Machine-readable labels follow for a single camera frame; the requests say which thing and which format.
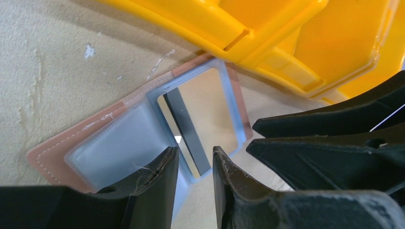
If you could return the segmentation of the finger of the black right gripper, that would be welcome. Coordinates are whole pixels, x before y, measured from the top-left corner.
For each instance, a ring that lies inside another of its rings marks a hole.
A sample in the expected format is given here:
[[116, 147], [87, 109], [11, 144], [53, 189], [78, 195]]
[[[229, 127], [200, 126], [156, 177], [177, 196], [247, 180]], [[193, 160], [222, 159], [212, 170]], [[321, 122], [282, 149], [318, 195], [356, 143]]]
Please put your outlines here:
[[338, 104], [305, 112], [260, 118], [253, 129], [266, 138], [353, 135], [405, 120], [405, 72]]
[[405, 126], [341, 136], [263, 138], [247, 152], [294, 190], [378, 190], [405, 203]]

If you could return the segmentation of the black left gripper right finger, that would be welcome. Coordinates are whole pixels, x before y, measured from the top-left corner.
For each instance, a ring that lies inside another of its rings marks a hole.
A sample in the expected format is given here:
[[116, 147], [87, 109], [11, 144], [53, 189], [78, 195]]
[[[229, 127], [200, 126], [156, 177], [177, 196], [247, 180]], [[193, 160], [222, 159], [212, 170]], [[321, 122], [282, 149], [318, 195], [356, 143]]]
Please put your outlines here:
[[213, 183], [220, 229], [402, 229], [405, 213], [372, 190], [275, 191], [213, 148]]

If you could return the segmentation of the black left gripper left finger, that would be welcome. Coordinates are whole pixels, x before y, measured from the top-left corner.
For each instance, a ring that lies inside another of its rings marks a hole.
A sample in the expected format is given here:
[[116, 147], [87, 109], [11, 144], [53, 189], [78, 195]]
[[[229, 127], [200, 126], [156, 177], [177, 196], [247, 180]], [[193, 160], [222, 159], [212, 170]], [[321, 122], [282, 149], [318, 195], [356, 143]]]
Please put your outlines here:
[[169, 229], [179, 149], [168, 147], [144, 168], [97, 193], [67, 186], [0, 189], [3, 229]]

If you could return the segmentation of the gold card with black stripe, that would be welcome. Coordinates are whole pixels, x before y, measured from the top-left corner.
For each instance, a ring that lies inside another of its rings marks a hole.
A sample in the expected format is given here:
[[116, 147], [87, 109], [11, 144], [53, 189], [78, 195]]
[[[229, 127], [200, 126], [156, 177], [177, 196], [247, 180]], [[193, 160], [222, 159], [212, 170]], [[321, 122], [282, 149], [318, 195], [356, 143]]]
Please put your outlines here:
[[158, 105], [195, 179], [212, 167], [212, 149], [240, 146], [217, 68], [210, 68], [161, 95]]

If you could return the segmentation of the pink leather card holder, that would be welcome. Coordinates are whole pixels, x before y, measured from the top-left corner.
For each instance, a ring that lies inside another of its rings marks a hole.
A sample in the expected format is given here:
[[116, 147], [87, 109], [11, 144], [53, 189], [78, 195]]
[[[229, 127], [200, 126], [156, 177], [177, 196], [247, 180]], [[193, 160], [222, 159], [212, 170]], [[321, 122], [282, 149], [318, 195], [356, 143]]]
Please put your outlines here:
[[217, 68], [240, 146], [252, 137], [234, 66], [208, 54], [147, 82], [130, 95], [49, 138], [27, 153], [30, 165], [56, 185], [81, 192], [100, 191], [144, 168], [167, 147], [178, 147], [179, 167], [174, 210], [178, 211], [195, 179], [157, 99], [182, 83]]

